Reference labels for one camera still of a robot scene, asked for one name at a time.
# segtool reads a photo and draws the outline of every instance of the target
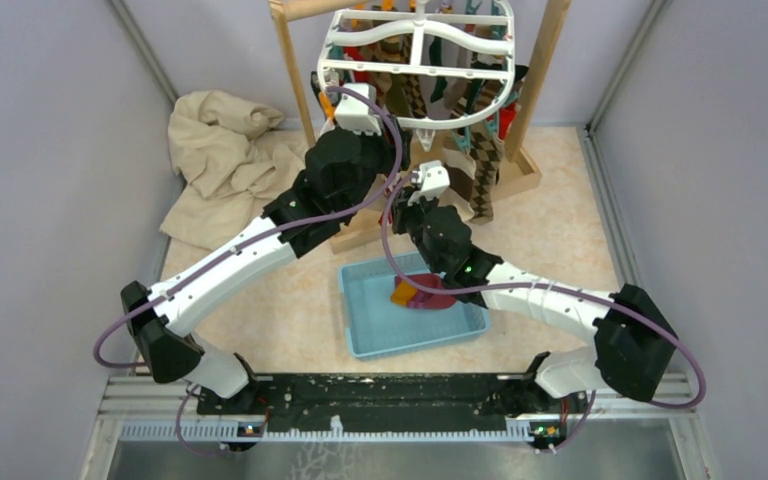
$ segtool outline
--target wooden base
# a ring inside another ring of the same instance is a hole
[[[411,166],[412,168],[420,163],[443,158],[442,138],[435,138],[431,151],[425,152],[419,142],[414,141],[411,144]],[[525,147],[521,147],[514,156],[514,161],[502,160],[499,167],[499,183],[493,188],[493,200],[498,201],[503,198],[526,190],[536,188],[540,184],[540,170],[537,164],[528,154]],[[378,241],[381,238],[381,227],[378,225],[378,219],[381,212],[376,210],[361,210],[352,219],[351,224],[344,226],[337,235],[331,237],[331,251],[335,254],[351,250],[367,243]]]

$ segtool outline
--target light blue tray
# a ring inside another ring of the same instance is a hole
[[[418,253],[399,255],[407,274],[428,273]],[[487,310],[456,303],[445,310],[405,308],[390,301],[395,273],[386,258],[340,267],[337,282],[349,327],[349,353],[361,360],[474,340],[490,328]]]

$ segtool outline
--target white plastic drying rack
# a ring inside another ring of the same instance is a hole
[[[320,85],[329,84],[326,79],[335,70],[353,72],[380,72],[392,74],[414,74],[432,77],[455,77],[481,80],[498,80],[503,88],[486,108],[459,118],[434,120],[430,118],[399,117],[399,124],[405,128],[416,129],[420,140],[430,144],[434,131],[452,130],[467,127],[493,115],[504,106],[511,93],[515,78],[514,61],[514,15],[507,0],[494,0],[501,15],[457,15],[450,13],[426,13],[429,0],[417,0],[415,12],[369,11],[342,9],[334,12],[331,26],[325,35],[325,42],[319,53],[316,72]],[[373,20],[387,22],[369,30],[360,32],[341,31],[340,25],[351,20]],[[452,24],[492,25],[507,27],[507,35],[500,40],[489,40],[471,35]],[[503,70],[475,68],[436,67],[422,63],[422,47],[425,35],[432,35],[449,40],[471,52],[493,56],[503,56]],[[396,35],[413,35],[410,62],[381,63],[329,58],[334,47],[359,47],[369,45]]]

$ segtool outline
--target wooden beam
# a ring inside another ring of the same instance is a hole
[[[540,89],[543,88],[543,81],[546,80],[546,72],[549,71],[555,45],[558,43],[558,37],[561,36],[570,1],[549,0],[543,12],[537,41],[531,52],[528,74],[522,84],[517,114],[505,138],[505,152],[511,162],[517,157],[520,145],[525,140],[525,131],[531,123],[531,116],[534,115],[534,107],[537,106],[537,98],[540,96]]]
[[[316,137],[313,133],[313,124],[310,121],[310,110],[307,108],[304,84],[302,83],[301,74],[299,74],[299,64],[296,60],[296,51],[293,49],[293,40],[290,37],[290,28],[287,25],[288,20],[285,12],[285,7],[292,3],[284,4],[281,0],[269,0],[269,8],[272,12],[272,22],[275,24],[275,33],[278,34],[278,43],[281,44],[281,53],[284,55],[287,74],[290,76],[290,83],[293,86],[293,95],[296,97],[296,106],[299,108],[299,118],[304,127],[305,137],[307,138],[308,146],[313,146],[316,142]]]
[[[284,16],[288,23],[295,22],[341,8],[353,7],[359,3],[363,2],[360,0],[293,0],[284,4]]]

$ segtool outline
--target maroon cloth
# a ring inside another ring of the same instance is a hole
[[[443,280],[433,273],[418,273],[408,275],[408,278],[414,282],[429,288],[443,288]],[[402,279],[394,277],[394,288],[399,288]],[[408,308],[418,308],[422,310],[445,310],[455,304],[457,300],[451,295],[434,295],[423,291],[417,291],[413,298],[405,305]]]

